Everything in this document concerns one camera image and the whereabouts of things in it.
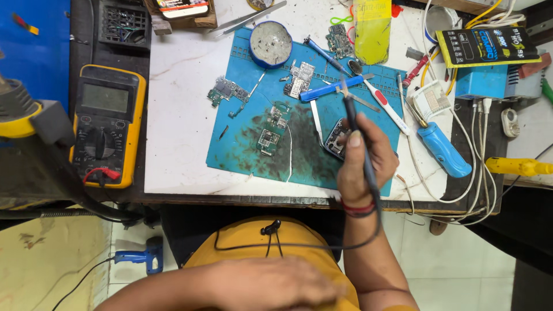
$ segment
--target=white tabletop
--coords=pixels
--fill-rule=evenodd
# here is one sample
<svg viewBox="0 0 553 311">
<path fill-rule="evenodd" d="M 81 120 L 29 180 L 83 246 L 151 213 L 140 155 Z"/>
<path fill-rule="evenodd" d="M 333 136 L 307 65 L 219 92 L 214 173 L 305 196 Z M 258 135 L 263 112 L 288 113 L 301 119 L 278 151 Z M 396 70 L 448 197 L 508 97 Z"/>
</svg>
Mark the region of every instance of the white tabletop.
<svg viewBox="0 0 553 311">
<path fill-rule="evenodd" d="M 222 24 L 252 13 L 253 9 L 246 1 L 218 1 L 216 12 L 218 22 Z M 285 7 L 257 22 L 275 20 L 286 26 L 295 41 L 302 42 L 307 35 L 311 35 L 315 42 L 325 47 L 330 18 L 347 15 L 348 9 L 340 5 L 338 0 L 319 1 L 317 4 L 288 0 Z M 421 20 L 422 11 L 408 7 L 404 7 L 399 17 L 392 18 L 390 55 L 385 66 L 408 72 L 415 67 L 416 61 L 405 57 L 405 52 L 409 46 L 424 50 Z M 346 29 L 352 25 L 346 23 Z M 207 167 L 207 150 L 216 117 L 216 108 L 211 106 L 207 93 L 213 88 L 215 79 L 227 70 L 234 36 L 232 33 L 213 39 L 214 35 L 207 34 L 207 31 L 173 30 L 171 35 L 152 38 L 144 192 L 312 198 L 337 196 L 336 190 L 278 182 Z M 440 56 L 434 64 L 438 76 L 443 77 L 445 65 Z M 443 80 L 441 83 L 447 90 L 448 83 Z M 408 89 L 408 95 L 418 85 L 420 78 L 416 77 Z M 449 95 L 452 103 L 454 94 L 455 89 Z M 407 124 L 416 131 L 417 123 L 411 114 L 407 111 L 404 114 Z M 448 138 L 451 138 L 452 120 L 449 111 L 432 119 Z M 419 136 L 414 136 L 413 142 L 430 189 L 441 197 L 446 190 L 447 174 L 424 147 Z M 397 172 L 411 186 L 414 200 L 434 201 L 421 185 L 403 134 L 400 134 L 398 154 L 400 166 Z M 405 186 L 394 178 L 390 197 L 383 199 L 408 200 Z"/>
</svg>

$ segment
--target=mustard t-shirt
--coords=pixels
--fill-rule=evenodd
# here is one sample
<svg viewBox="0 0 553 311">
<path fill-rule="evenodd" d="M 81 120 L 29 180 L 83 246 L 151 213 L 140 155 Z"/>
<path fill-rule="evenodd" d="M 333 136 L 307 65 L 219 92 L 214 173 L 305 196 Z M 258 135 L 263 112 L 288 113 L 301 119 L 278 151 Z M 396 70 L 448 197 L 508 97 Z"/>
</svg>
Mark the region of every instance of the mustard t-shirt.
<svg viewBox="0 0 553 311">
<path fill-rule="evenodd" d="M 302 243 L 310 245 L 327 245 L 326 241 L 317 232 L 313 231 L 303 223 L 285 217 L 278 217 L 281 220 L 278 235 L 280 243 Z M 255 217 L 236 222 L 219 232 L 218 248 L 227 248 L 247 244 L 267 244 L 269 237 L 261 235 L 260 230 L 273 223 L 275 217 Z M 248 247 L 229 251 L 215 250 L 215 237 L 212 234 L 190 257 L 184 268 L 208 265 L 221 260 L 243 259 L 265 257 L 267 247 Z M 346 284 L 347 294 L 337 303 L 336 310 L 349 311 L 359 310 L 359 301 L 353 284 L 345 274 L 342 273 L 334 260 L 330 250 L 322 250 L 312 247 L 282 246 L 284 256 L 303 257 L 314 265 L 322 274 L 335 283 Z M 277 240 L 272 238 L 269 257 L 280 257 Z M 397 306 L 388 308 L 385 311 L 414 311 L 413 308 Z"/>
</svg>

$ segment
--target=tile floor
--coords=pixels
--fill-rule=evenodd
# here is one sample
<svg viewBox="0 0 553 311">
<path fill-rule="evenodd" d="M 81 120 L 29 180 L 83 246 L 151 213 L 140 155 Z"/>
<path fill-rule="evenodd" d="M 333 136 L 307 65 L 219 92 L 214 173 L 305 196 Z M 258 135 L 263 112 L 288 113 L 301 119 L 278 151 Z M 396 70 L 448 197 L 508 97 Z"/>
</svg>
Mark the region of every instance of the tile floor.
<svg viewBox="0 0 553 311">
<path fill-rule="evenodd" d="M 418 226 L 385 212 L 384 231 L 419 307 L 423 311 L 510 311 L 515 258 L 503 253 L 462 226 L 450 225 L 440 236 L 429 232 L 429 221 Z M 147 238 L 162 235 L 160 226 L 129 228 L 113 224 L 111 252 L 143 250 Z M 146 276 L 145 265 L 110 263 L 108 296 Z M 164 270 L 177 264 L 164 244 Z"/>
</svg>

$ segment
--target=digital multimeter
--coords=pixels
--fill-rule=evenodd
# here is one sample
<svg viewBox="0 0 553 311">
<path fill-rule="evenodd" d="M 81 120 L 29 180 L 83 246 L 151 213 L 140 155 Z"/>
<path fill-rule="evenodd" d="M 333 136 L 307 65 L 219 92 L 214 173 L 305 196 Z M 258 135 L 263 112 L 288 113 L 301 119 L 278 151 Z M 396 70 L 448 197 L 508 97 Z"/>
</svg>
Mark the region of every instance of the digital multimeter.
<svg viewBox="0 0 553 311">
<path fill-rule="evenodd" d="M 76 142 L 69 155 L 81 178 L 95 168 L 108 168 L 121 176 L 104 177 L 106 188 L 132 184 L 145 93 L 146 80 L 134 72 L 98 65 L 81 69 Z M 100 174 L 91 174 L 85 184 L 100 186 Z"/>
</svg>

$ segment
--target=hand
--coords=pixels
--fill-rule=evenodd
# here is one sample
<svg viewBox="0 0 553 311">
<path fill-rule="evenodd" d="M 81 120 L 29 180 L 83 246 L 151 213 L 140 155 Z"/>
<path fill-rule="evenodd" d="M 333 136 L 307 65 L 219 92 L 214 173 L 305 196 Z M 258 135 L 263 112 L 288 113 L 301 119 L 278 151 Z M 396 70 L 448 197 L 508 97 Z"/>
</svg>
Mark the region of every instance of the hand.
<svg viewBox="0 0 553 311">
<path fill-rule="evenodd" d="M 345 294 L 302 258 L 249 258 L 213 264 L 216 307 L 229 311 L 269 311 L 319 305 Z"/>
<path fill-rule="evenodd" d="M 388 136 L 374 122 L 367 119 L 363 113 L 358 113 L 355 120 L 371 150 L 377 185 L 378 188 L 382 188 L 394 175 L 399 159 L 392 150 Z M 338 191 L 347 206 L 364 208 L 371 204 L 373 198 L 363 171 L 366 148 L 361 139 L 361 132 L 351 133 L 343 143 L 346 144 L 346 159 L 338 172 Z"/>
</svg>

